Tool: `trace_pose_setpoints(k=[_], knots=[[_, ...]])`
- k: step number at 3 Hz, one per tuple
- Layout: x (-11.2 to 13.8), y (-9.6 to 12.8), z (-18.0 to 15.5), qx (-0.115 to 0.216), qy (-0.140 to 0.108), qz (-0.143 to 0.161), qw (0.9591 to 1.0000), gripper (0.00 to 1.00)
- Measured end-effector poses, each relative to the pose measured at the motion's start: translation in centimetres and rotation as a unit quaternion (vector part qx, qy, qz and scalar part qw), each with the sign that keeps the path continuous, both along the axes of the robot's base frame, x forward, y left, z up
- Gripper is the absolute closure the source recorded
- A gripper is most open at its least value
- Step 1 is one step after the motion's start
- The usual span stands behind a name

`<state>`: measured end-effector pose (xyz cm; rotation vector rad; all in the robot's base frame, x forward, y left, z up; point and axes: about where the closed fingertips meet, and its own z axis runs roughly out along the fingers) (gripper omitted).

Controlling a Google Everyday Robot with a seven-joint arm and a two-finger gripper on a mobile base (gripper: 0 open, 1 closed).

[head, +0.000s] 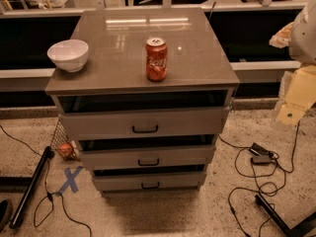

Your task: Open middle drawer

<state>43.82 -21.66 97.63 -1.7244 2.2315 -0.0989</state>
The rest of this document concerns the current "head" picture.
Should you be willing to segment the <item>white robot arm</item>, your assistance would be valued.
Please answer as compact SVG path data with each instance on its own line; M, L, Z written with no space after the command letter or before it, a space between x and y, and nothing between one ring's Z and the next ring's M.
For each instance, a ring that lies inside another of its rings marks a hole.
M269 44L288 47L290 57L301 63L293 73L283 74L275 113L279 123L297 125L316 103L316 0L310 0Z

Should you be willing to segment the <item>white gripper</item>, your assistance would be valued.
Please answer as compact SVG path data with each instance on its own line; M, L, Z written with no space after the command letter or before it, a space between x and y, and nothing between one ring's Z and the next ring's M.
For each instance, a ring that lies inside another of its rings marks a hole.
M276 103L276 121L297 125L315 103L316 66L302 65L293 73L285 71Z

